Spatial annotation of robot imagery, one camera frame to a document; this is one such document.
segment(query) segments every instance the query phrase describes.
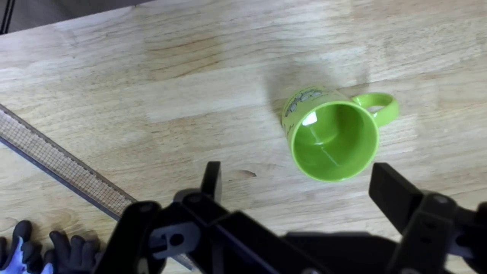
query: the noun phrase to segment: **wood grain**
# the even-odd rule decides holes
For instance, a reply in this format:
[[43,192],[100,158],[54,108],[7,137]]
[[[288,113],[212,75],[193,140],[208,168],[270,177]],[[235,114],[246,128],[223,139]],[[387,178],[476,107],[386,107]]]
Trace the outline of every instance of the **wood grain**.
[[[223,204],[276,233],[398,233],[371,169],[320,184],[293,165],[278,111],[310,82],[389,91],[403,116],[378,162],[476,209],[487,198],[483,0],[165,0],[0,38],[0,102],[139,200],[171,203],[224,168]],[[115,222],[0,149],[0,233],[33,219],[107,241]],[[451,270],[471,273],[460,260]]]

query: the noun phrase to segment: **green plastic mug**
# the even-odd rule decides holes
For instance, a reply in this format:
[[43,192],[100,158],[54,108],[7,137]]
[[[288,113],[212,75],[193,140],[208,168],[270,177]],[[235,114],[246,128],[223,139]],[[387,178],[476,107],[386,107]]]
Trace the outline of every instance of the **green plastic mug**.
[[378,154],[380,126],[399,114],[398,101],[386,93],[348,98],[313,85],[285,105],[285,128],[294,163],[319,181],[342,181],[363,172]]

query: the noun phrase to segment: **black glove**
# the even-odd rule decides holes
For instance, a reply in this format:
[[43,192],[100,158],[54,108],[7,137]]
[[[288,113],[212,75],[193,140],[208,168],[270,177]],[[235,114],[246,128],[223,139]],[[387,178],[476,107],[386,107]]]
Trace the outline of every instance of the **black glove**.
[[33,224],[21,221],[13,233],[13,250],[8,253],[7,239],[0,238],[0,274],[27,274],[43,270],[42,245],[31,242]]
[[49,235],[54,250],[46,253],[43,274],[91,274],[100,259],[100,242],[74,236],[72,241],[62,232]]

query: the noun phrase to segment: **metal ruler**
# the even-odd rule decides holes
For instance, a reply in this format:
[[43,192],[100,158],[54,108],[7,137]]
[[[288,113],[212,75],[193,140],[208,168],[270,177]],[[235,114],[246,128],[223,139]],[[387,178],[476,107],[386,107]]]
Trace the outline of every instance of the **metal ruler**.
[[2,104],[0,142],[115,219],[138,201]]

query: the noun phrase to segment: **cup handle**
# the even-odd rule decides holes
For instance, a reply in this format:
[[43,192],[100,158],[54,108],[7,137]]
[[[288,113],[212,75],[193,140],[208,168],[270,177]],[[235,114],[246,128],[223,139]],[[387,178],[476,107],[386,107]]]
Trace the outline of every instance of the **cup handle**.
[[398,101],[386,93],[364,93],[352,98],[355,104],[371,111],[378,126],[386,126],[399,116]]

